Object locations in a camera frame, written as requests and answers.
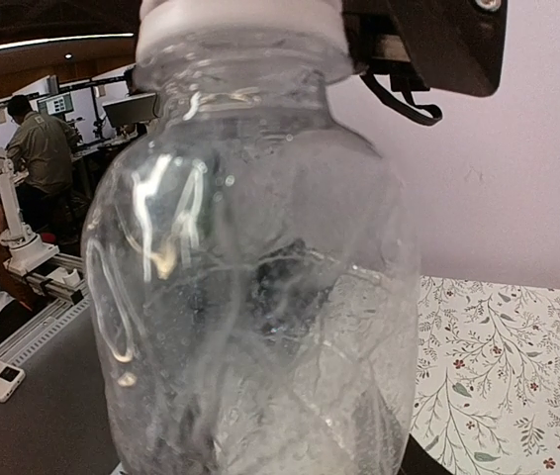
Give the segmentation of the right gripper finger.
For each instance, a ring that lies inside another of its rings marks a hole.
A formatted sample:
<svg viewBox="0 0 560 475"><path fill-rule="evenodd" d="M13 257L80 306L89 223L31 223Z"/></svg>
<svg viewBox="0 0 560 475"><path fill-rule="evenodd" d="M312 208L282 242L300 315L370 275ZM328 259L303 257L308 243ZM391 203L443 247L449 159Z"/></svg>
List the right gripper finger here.
<svg viewBox="0 0 560 475"><path fill-rule="evenodd" d="M401 475L443 475L443 466L410 436L401 465Z"/></svg>

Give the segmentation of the clear plastic bottle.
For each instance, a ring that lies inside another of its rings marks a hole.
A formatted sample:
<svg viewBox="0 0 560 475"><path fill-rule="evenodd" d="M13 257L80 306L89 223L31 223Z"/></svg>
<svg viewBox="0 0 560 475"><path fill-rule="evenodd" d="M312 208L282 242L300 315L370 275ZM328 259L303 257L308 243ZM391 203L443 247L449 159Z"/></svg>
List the clear plastic bottle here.
<svg viewBox="0 0 560 475"><path fill-rule="evenodd" d="M139 62L157 128L103 177L82 255L129 474L394 474L419 255L392 164L328 107L311 40Z"/></svg>

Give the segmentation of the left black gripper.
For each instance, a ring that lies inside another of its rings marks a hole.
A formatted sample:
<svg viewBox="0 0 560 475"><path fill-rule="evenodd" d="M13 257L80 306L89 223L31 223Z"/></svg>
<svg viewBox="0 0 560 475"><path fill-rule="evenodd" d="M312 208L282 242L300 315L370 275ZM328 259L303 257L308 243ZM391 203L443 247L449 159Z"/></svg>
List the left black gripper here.
<svg viewBox="0 0 560 475"><path fill-rule="evenodd" d="M489 97L500 86L507 1L344 1L342 18L357 74L389 76L414 91Z"/></svg>

